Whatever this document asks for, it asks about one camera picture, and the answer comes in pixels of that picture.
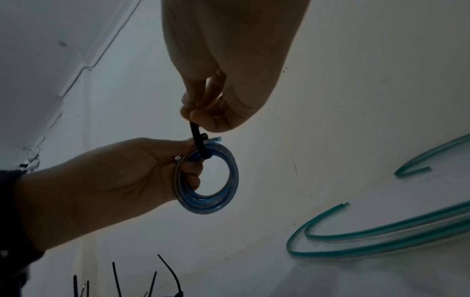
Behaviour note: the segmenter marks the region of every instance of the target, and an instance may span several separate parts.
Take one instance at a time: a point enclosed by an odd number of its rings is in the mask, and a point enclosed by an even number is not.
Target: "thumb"
[[[156,159],[184,155],[194,146],[194,140],[183,141],[158,140],[150,138],[135,139],[135,144]]]

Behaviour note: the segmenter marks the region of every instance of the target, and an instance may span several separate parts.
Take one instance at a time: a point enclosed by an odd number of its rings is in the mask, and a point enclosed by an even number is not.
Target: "person's left hand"
[[[194,142],[137,138],[96,150],[15,184],[15,202],[26,234],[39,251],[176,199],[175,157]],[[202,162],[186,162],[187,183],[199,186]]]

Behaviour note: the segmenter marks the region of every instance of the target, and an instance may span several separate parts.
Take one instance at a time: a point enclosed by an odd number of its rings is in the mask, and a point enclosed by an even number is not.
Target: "scratch mark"
[[[292,158],[292,163],[294,164],[295,173],[298,174],[297,173],[297,167],[295,166],[294,158]]]

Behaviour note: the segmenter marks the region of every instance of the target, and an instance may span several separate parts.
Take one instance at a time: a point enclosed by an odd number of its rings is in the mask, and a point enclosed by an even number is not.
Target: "person's right hand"
[[[166,46],[187,90],[181,115],[209,132],[254,115],[277,83],[308,3],[162,0]]]

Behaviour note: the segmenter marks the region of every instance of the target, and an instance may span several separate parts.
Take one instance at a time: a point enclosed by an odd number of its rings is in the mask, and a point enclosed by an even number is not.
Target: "teal hose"
[[[405,172],[411,167],[416,166],[418,163],[428,160],[431,157],[442,153],[452,147],[463,144],[470,140],[470,134],[455,139],[451,142],[438,146],[432,150],[429,150],[404,164],[396,172],[395,176],[403,178],[418,173],[424,173],[431,171],[430,167],[417,169],[410,172]],[[326,212],[318,215],[307,223],[303,224],[297,231],[294,232],[286,243],[287,252],[295,257],[300,258],[312,258],[312,259],[348,259],[355,257],[364,257],[378,253],[392,252],[396,250],[402,250],[410,247],[415,247],[427,243],[431,243],[444,238],[449,238],[458,234],[466,233],[470,231],[470,201],[460,203],[454,206],[446,207],[437,211],[433,211],[418,217],[406,219],[400,222],[387,224],[384,226],[371,228],[358,232],[351,232],[345,234],[336,235],[314,235],[311,234],[312,229],[322,220],[330,217],[338,211],[349,206],[349,203],[340,204],[335,206]],[[468,218],[453,220],[453,218],[461,217],[462,215],[469,214]],[[351,241],[357,239],[371,239],[373,237],[385,234],[391,234],[398,231],[409,230],[416,227],[426,227],[429,224],[444,221],[444,226],[439,225],[438,227],[432,228],[418,234],[403,235],[402,238],[393,239],[386,242],[372,244],[356,248],[342,249],[338,251],[294,251],[293,246],[297,236],[303,231],[305,237],[312,241],[317,242],[338,242],[338,241]]]

